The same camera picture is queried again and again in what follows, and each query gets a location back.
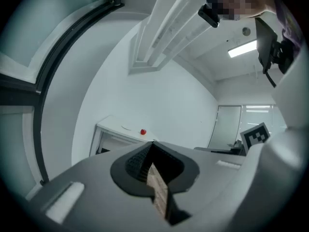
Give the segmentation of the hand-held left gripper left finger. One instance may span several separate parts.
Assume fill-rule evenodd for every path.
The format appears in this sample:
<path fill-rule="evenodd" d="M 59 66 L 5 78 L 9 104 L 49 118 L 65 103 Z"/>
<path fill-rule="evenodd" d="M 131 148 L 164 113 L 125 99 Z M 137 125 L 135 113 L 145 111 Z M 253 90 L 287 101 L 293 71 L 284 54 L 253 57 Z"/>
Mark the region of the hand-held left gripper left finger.
<path fill-rule="evenodd" d="M 112 180 L 112 163 L 142 144 L 86 158 L 44 185 L 31 199 L 35 220 L 42 232 L 165 232 L 169 224 L 150 198 L 122 191 Z M 84 190 L 63 224 L 45 215 L 48 204 L 70 182 L 84 184 Z"/>

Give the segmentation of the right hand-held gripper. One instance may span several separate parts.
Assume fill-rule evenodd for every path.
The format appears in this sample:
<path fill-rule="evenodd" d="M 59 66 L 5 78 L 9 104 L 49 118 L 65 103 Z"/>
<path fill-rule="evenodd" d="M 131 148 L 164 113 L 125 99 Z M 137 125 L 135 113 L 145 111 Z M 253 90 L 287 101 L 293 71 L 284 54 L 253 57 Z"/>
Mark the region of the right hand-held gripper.
<path fill-rule="evenodd" d="M 240 133 L 242 144 L 244 146 L 245 153 L 251 146 L 256 144 L 263 144 L 270 137 L 270 133 L 264 122 Z"/>

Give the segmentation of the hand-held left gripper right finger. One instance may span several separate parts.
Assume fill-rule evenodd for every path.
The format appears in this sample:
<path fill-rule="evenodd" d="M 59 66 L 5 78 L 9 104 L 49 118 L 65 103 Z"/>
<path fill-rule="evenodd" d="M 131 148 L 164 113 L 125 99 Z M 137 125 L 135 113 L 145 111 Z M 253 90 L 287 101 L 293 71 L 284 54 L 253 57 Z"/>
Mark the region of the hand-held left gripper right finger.
<path fill-rule="evenodd" d="M 165 151 L 171 151 L 179 160 L 182 157 L 190 159 L 187 163 L 184 159 L 184 171 L 171 182 L 172 184 L 188 184 L 184 192 L 173 192 L 172 197 L 178 211 L 183 217 L 189 218 L 169 225 L 163 222 L 156 225 L 157 232 L 223 232 L 227 228 L 231 215 L 234 214 L 238 202 L 227 197 L 223 200 L 223 194 L 230 195 L 228 184 L 233 183 L 241 165 L 243 156 L 216 153 L 214 150 L 189 149 L 165 142 L 153 143 Z"/>

